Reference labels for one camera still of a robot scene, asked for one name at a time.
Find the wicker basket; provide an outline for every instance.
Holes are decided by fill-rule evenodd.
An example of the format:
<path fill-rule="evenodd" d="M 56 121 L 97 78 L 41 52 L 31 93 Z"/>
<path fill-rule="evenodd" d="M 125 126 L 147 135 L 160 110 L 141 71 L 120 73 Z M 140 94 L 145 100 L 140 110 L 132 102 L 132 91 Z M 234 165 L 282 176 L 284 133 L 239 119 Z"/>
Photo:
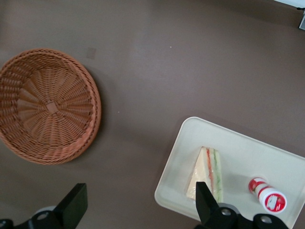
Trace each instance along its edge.
<path fill-rule="evenodd" d="M 38 164 L 78 157 L 95 138 L 101 100 L 88 71 L 56 50 L 34 49 L 0 71 L 0 137 Z"/>

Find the basket rim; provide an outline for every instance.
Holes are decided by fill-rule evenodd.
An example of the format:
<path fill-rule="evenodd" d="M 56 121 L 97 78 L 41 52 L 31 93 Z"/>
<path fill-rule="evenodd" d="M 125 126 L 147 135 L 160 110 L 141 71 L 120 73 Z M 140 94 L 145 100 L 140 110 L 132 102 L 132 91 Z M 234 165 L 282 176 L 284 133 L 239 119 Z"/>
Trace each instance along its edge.
<path fill-rule="evenodd" d="M 0 138 L 3 140 L 4 144 L 12 150 L 15 154 L 18 156 L 22 157 L 23 159 L 26 159 L 28 161 L 37 163 L 37 164 L 62 164 L 68 161 L 73 160 L 74 158 L 78 157 L 80 154 L 82 154 L 92 143 L 94 138 L 97 135 L 100 123 L 101 123 L 101 117 L 102 117 L 102 103 L 101 103 L 101 98 L 100 94 L 98 91 L 98 88 L 96 86 L 95 81 L 93 80 L 91 74 L 88 72 L 88 70 L 75 58 L 71 57 L 70 55 L 61 52 L 56 49 L 49 49 L 49 48 L 35 48 L 35 49 L 30 49 L 27 51 L 23 51 L 12 58 L 10 58 L 8 61 L 5 62 L 5 64 L 2 66 L 0 69 L 0 79 L 4 75 L 4 73 L 17 61 L 20 61 L 28 56 L 31 55 L 37 55 L 38 53 L 45 54 L 45 55 L 50 55 L 50 56 L 55 56 L 59 59 L 64 59 L 65 61 L 71 62 L 71 64 L 78 68 L 81 72 L 80 77 L 83 79 L 84 83 L 86 84 L 89 92 L 90 92 L 90 97 L 91 97 L 91 104 L 93 105 L 92 107 L 92 114 L 91 114 L 91 120 L 89 122 L 89 126 L 87 127 L 87 130 L 91 128 L 89 134 L 87 134 L 87 139 L 85 143 L 81 146 L 78 146 L 76 150 L 73 150 L 70 154 L 68 154 L 65 157 L 62 157 L 58 160 L 56 159 L 41 159 L 41 158 L 35 158 L 34 156 L 29 156 L 25 154 L 24 152 L 20 151 L 16 147 L 12 145 L 12 143 L 6 138 L 6 136 L 3 134 L 2 130 L 0 129 Z"/>

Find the brown table surface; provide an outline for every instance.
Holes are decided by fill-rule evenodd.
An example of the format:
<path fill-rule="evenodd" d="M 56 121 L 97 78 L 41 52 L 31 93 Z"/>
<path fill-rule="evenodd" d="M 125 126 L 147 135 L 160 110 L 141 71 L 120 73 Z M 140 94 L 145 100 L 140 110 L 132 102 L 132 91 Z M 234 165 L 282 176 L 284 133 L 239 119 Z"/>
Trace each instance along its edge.
<path fill-rule="evenodd" d="M 91 72 L 103 103 L 95 141 L 69 163 L 36 165 L 0 143 L 0 217 L 21 223 L 85 182 L 78 229 L 193 228 L 154 200 L 190 116 L 305 156 L 302 13 L 273 0 L 0 1 L 1 65 L 61 50 Z"/>

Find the white tray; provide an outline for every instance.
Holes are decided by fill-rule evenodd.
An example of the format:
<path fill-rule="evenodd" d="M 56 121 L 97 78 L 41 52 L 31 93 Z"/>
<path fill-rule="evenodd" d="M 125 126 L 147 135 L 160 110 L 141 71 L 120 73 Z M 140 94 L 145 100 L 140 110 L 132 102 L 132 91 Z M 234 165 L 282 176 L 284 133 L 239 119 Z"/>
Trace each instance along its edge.
<path fill-rule="evenodd" d="M 186 119 L 181 126 L 155 192 L 159 205 L 200 221 L 195 202 L 185 193 L 201 146 L 220 153 L 224 203 L 234 205 L 250 220 L 266 213 L 248 191 L 252 178 L 264 177 L 286 195 L 287 208 L 276 216 L 293 227 L 305 203 L 305 158 L 198 117 Z"/>

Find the bottle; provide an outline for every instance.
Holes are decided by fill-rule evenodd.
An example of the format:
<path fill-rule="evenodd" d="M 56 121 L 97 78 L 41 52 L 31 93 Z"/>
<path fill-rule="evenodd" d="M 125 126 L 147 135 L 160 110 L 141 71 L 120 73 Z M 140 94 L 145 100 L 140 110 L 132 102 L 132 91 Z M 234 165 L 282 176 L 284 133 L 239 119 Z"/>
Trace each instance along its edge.
<path fill-rule="evenodd" d="M 267 212 L 277 214 L 283 212 L 287 207 L 286 196 L 270 186 L 265 179 L 261 177 L 253 178 L 248 187 Z"/>

